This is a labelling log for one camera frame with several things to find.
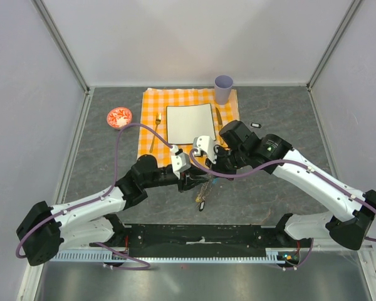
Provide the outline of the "black key tag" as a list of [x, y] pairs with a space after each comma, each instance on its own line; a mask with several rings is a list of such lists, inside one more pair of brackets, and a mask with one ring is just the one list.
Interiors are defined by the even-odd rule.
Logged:
[[262, 127], [261, 124], [258, 124], [258, 123], [255, 123], [255, 122], [251, 122], [251, 123], [250, 123], [250, 126], [251, 126], [252, 128], [257, 128], [257, 129], [260, 129], [260, 128]]

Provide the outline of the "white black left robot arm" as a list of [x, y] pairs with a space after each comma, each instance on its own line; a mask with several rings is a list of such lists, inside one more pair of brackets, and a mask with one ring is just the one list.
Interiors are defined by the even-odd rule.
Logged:
[[65, 204], [34, 204], [16, 230], [16, 257], [27, 259], [33, 267], [74, 246], [120, 246], [125, 232], [116, 213], [146, 199], [148, 188], [175, 185], [183, 192], [206, 181], [205, 172], [191, 165], [185, 153], [172, 156], [165, 167], [159, 167], [154, 156], [143, 155], [103, 191]]

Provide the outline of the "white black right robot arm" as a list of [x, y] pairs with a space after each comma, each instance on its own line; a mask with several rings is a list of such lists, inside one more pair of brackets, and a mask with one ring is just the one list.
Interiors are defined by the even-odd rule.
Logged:
[[205, 135], [196, 141], [215, 175], [234, 179], [243, 167], [264, 170], [290, 182], [328, 210], [320, 214], [284, 215], [279, 221], [282, 227], [274, 231], [277, 244], [287, 247], [296, 240], [331, 238], [347, 249], [360, 249], [375, 219], [376, 191], [363, 192], [340, 182], [281, 137], [267, 134], [259, 138], [241, 121], [228, 123], [220, 134], [225, 147]]

